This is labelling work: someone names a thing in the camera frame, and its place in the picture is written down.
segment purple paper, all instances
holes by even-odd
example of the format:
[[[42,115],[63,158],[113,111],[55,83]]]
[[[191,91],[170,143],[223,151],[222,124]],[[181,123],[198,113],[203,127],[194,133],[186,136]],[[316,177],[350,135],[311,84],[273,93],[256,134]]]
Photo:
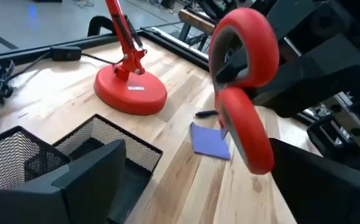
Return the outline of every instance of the purple paper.
[[[221,131],[191,124],[193,151],[200,154],[231,159],[228,146],[221,138]]]

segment red lamp arm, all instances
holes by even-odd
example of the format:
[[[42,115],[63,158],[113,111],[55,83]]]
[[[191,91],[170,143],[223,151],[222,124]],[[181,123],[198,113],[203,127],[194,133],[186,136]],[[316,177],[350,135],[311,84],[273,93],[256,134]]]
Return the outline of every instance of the red lamp arm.
[[[122,45],[124,60],[121,69],[124,72],[134,72],[136,74],[143,74],[144,67],[141,65],[141,58],[146,54],[146,50],[137,50],[132,40],[127,20],[123,15],[120,3],[118,0],[106,0],[109,13],[112,16],[113,26],[116,35]]]

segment gray floor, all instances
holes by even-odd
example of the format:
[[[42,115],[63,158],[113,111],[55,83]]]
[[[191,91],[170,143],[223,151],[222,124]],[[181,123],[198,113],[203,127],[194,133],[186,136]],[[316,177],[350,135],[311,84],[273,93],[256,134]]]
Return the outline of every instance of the gray floor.
[[[133,26],[159,25],[179,21],[176,13],[153,6],[149,0],[119,0]],[[174,11],[183,6],[177,4]],[[94,16],[109,17],[105,0],[94,0],[93,7],[80,8],[72,0],[37,3],[32,0],[0,0],[0,36],[20,49],[52,45],[86,37]],[[180,31],[182,24],[162,27],[165,32]],[[200,32],[190,31],[190,37]],[[6,51],[0,44],[0,52]]]

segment black wire basket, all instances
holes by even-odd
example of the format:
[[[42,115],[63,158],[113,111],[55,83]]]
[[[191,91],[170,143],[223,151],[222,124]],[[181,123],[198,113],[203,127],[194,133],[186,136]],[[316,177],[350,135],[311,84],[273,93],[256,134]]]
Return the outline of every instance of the black wire basket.
[[[53,145],[71,159],[77,159],[117,139],[126,142],[126,163],[121,186],[111,205],[110,223],[126,221],[163,152],[98,114]]]
[[[70,162],[20,126],[0,134],[0,189],[11,189]]]

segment red lamp base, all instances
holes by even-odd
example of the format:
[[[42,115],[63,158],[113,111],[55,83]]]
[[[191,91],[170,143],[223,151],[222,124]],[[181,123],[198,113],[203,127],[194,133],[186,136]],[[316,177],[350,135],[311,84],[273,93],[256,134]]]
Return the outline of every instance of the red lamp base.
[[[167,99],[164,84],[149,72],[142,75],[130,72],[129,78],[124,80],[117,77],[119,67],[108,65],[97,73],[94,82],[97,96],[112,108],[128,114],[158,113]]]

